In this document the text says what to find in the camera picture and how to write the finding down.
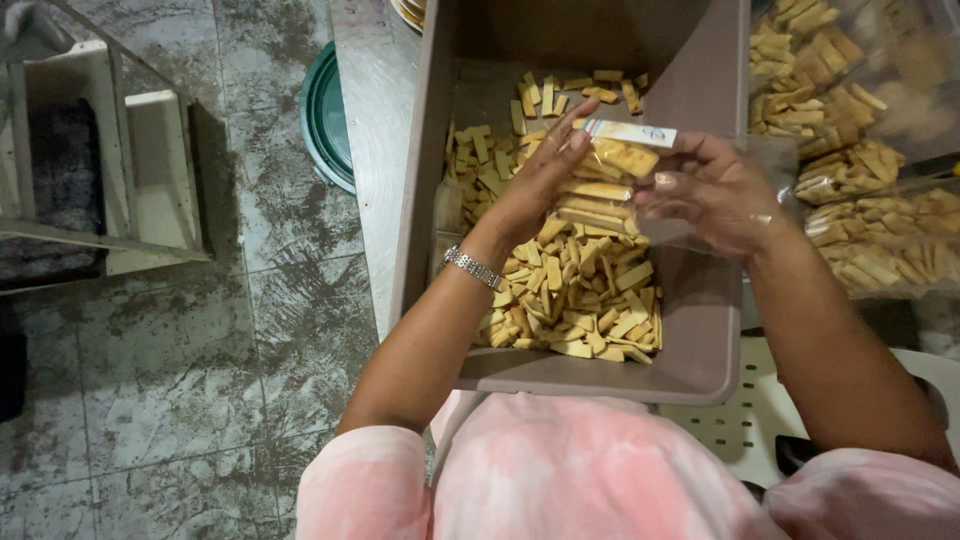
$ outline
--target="silver watch band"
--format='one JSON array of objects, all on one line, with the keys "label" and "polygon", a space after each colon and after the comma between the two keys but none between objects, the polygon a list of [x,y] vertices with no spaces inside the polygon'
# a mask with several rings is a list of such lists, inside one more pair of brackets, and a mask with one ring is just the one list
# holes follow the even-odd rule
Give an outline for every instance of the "silver watch band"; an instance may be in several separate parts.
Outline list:
[{"label": "silver watch band", "polygon": [[491,289],[498,290],[500,286],[500,275],[460,251],[459,244],[446,250],[444,265],[451,262],[466,270],[467,273],[474,278],[486,283]]}]

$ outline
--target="tiled floor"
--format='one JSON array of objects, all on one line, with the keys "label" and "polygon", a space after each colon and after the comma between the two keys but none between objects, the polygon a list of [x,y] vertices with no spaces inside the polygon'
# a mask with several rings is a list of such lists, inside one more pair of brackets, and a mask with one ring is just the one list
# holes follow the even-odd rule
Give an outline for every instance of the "tiled floor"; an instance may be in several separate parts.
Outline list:
[{"label": "tiled floor", "polygon": [[216,261],[0,305],[30,339],[26,410],[0,424],[0,539],[292,538],[300,473],[376,345],[356,200],[300,137],[326,4],[70,5],[199,100]]}]

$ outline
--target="pink tie-dye top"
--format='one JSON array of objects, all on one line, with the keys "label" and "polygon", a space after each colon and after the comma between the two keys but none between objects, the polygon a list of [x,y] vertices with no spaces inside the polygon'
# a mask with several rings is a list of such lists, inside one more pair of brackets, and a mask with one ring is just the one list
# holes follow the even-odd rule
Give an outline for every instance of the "pink tie-dye top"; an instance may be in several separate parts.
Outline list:
[{"label": "pink tie-dye top", "polygon": [[644,405],[461,394],[431,425],[433,487],[418,434],[350,431],[303,473],[297,538],[960,538],[960,479],[909,457],[828,452],[761,506]]}]

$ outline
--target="green container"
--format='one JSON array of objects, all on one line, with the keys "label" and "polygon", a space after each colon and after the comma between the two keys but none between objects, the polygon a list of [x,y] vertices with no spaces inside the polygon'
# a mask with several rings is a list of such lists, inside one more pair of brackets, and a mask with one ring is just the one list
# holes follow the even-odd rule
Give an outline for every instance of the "green container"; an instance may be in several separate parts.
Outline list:
[{"label": "green container", "polygon": [[300,129],[313,158],[313,171],[329,185],[356,196],[347,138],[344,94],[333,41],[313,61],[300,87]]}]

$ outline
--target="stainless steel surface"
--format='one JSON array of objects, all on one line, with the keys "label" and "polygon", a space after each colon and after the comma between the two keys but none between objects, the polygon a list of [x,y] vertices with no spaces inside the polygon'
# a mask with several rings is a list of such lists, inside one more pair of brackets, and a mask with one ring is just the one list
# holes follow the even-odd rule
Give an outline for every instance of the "stainless steel surface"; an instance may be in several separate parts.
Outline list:
[{"label": "stainless steel surface", "polygon": [[[420,35],[384,2],[330,2],[373,313],[387,335]],[[382,14],[386,20],[377,20]]]}]

